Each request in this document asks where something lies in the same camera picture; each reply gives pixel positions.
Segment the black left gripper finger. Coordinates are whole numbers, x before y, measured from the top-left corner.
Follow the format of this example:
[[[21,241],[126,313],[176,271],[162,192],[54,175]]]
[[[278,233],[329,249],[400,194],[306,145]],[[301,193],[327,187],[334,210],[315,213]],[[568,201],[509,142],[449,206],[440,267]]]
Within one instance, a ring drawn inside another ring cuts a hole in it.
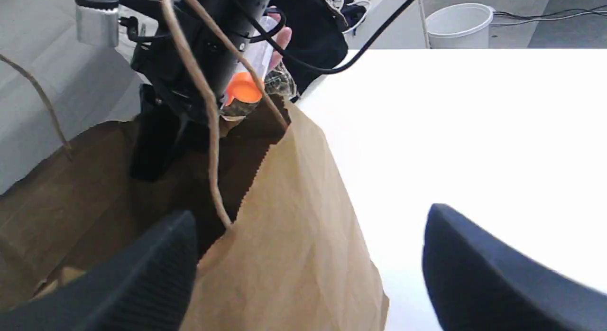
[[[606,295],[542,266],[444,204],[423,239],[425,286],[445,331],[604,331]]]
[[[1,314],[3,331],[177,331],[199,259],[194,216],[175,211],[78,279]]]

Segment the left gripper black finger inside bag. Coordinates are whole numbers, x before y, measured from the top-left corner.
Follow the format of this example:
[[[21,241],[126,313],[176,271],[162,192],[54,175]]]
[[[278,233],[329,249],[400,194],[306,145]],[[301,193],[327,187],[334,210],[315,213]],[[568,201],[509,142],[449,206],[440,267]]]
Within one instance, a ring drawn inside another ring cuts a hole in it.
[[[161,178],[178,158],[184,145],[188,115],[174,95],[167,99],[154,87],[139,87],[141,113],[130,162],[130,175],[137,180],[153,182]]]

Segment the person's hand holding tube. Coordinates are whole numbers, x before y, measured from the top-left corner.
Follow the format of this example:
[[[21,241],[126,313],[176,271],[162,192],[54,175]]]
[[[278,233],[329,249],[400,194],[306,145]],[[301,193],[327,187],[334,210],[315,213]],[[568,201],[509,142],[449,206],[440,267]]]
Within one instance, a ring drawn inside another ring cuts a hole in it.
[[[273,20],[279,22],[281,15],[278,12],[271,12],[267,14],[271,16]],[[291,41],[292,29],[287,26],[282,26],[281,30],[275,35],[274,39],[276,43],[280,46],[280,48],[285,49]],[[283,57],[276,50],[273,51],[272,57],[267,68],[267,72],[269,73],[271,70],[275,69],[278,64],[281,63]]]

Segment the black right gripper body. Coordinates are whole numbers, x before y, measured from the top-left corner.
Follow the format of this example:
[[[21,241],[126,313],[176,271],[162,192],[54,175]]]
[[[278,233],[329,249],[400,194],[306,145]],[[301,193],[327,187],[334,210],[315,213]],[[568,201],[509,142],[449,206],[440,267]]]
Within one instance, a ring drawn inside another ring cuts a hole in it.
[[[192,123],[216,126],[225,90],[243,63],[275,105],[244,52],[266,18],[270,0],[74,0],[77,37],[92,46],[119,46],[120,28],[135,43],[130,65],[161,97],[175,96]]]

